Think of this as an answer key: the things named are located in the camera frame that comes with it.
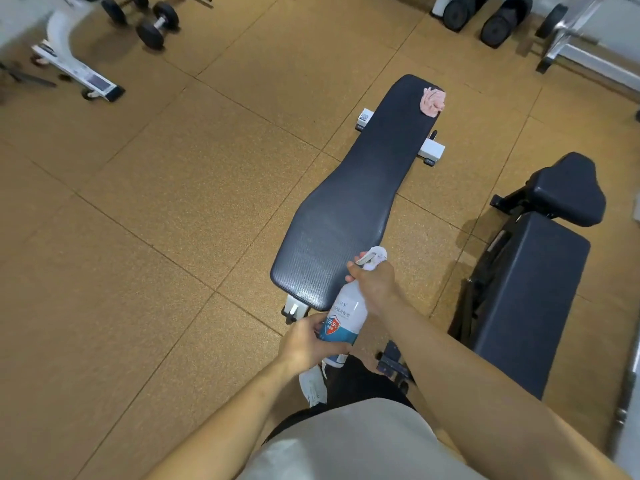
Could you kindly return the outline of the person's right hand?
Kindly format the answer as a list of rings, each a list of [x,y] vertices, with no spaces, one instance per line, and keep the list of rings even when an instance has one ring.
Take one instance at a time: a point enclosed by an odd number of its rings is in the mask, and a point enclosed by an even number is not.
[[[372,271],[366,271],[354,261],[348,261],[347,269],[348,274],[358,276],[358,287],[369,313],[384,319],[403,302],[395,269],[388,261],[382,261]]]

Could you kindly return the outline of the black adjustable padded bench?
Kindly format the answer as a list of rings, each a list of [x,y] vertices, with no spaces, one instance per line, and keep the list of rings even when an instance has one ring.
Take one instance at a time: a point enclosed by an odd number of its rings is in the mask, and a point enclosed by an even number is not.
[[[462,284],[447,332],[542,399],[590,242],[558,224],[602,222],[596,165],[570,152],[491,206],[509,219]]]

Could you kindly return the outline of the silver metal rack frame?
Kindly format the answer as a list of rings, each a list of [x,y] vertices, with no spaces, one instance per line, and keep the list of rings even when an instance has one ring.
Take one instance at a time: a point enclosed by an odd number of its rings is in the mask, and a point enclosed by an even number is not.
[[[566,60],[640,94],[640,0],[555,1],[569,9],[551,37],[535,37],[543,44],[536,71]]]

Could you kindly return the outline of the person's beige shirt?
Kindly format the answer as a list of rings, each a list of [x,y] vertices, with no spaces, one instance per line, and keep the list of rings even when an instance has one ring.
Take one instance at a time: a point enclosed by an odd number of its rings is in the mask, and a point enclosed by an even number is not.
[[[486,480],[404,404],[369,399],[305,419],[267,441],[237,480]]]

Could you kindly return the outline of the person's right forearm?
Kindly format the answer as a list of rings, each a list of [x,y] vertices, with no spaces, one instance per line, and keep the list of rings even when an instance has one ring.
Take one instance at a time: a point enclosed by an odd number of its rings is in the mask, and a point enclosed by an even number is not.
[[[372,306],[429,409],[489,480],[629,480],[538,399],[391,293]]]

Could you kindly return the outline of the black padded flat weight bench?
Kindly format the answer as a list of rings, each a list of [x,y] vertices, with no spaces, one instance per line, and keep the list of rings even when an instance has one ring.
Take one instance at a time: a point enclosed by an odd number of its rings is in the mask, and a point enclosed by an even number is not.
[[[439,90],[415,75],[399,78],[374,111],[356,122],[355,142],[324,181],[295,212],[270,270],[274,285],[287,293],[286,324],[327,311],[346,284],[346,262],[378,246],[392,204],[414,160],[434,166],[439,157],[422,147],[437,116],[419,107],[423,90]]]

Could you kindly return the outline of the white spray bottle blue label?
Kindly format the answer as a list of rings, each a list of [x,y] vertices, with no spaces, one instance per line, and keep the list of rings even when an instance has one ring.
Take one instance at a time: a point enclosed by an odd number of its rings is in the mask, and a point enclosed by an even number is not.
[[[368,250],[355,264],[365,271],[374,270],[387,260],[387,251],[375,246]],[[319,331],[318,338],[324,342],[344,342],[353,345],[368,316],[365,299],[356,280],[345,284],[337,295]],[[332,355],[322,361],[322,368],[341,368],[348,355]]]

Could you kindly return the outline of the pink crumpled cloth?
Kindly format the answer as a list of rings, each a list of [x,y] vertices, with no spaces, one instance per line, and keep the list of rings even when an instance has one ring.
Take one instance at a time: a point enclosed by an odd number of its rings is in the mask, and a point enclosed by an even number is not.
[[[429,118],[436,118],[445,107],[446,92],[437,88],[424,88],[420,99],[420,112]]]

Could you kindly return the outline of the person's left forearm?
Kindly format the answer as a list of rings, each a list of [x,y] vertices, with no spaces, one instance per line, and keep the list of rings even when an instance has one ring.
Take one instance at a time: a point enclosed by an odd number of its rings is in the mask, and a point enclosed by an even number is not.
[[[143,480],[233,480],[249,459],[284,387],[308,368],[294,355],[274,359]]]

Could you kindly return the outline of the person's black shorts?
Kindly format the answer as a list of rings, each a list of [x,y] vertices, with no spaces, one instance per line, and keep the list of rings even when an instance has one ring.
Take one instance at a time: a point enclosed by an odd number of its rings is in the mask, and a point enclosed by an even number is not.
[[[286,417],[268,435],[268,443],[284,430],[318,414],[369,399],[387,399],[413,410],[414,405],[388,377],[370,371],[356,356],[349,355],[341,368],[329,367],[327,403],[316,404]]]

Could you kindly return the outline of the black dumbbell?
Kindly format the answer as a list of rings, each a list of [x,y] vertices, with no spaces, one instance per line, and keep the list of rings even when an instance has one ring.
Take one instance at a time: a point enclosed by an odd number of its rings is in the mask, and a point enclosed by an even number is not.
[[[127,25],[127,15],[124,13],[124,7],[133,5],[139,11],[146,12],[149,7],[149,0],[101,0],[100,6],[106,12],[108,17],[118,27]]]
[[[143,20],[136,27],[136,33],[144,45],[155,51],[164,49],[164,33],[179,28],[179,15],[167,2],[158,1],[152,8],[155,22]]]
[[[487,0],[450,0],[442,15],[444,26],[453,32],[460,32],[485,5]]]
[[[505,0],[485,21],[479,39],[491,48],[500,47],[531,13],[533,0]]]

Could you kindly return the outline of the white exercise machine base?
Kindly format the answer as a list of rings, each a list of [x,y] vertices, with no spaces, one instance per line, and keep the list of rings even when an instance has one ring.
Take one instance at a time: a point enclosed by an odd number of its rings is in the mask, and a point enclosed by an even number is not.
[[[37,66],[52,65],[62,75],[82,86],[82,97],[87,101],[104,99],[116,102],[125,89],[99,72],[94,71],[73,54],[70,37],[82,21],[94,11],[101,0],[62,0],[47,19],[46,37],[32,46],[31,62]]]

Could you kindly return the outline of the person's white shoe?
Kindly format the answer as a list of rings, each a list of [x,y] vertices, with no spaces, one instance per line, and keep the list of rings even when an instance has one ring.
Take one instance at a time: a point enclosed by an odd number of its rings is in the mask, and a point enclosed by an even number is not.
[[[327,404],[328,391],[325,377],[320,365],[315,365],[298,376],[301,392],[306,398],[309,407]]]

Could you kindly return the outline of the person's left hand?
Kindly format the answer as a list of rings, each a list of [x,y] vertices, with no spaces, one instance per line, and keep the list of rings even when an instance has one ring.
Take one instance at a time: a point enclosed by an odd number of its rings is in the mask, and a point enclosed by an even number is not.
[[[317,332],[327,318],[327,312],[316,313],[290,325],[284,334],[278,352],[278,363],[286,365],[293,375],[309,370],[320,364]]]

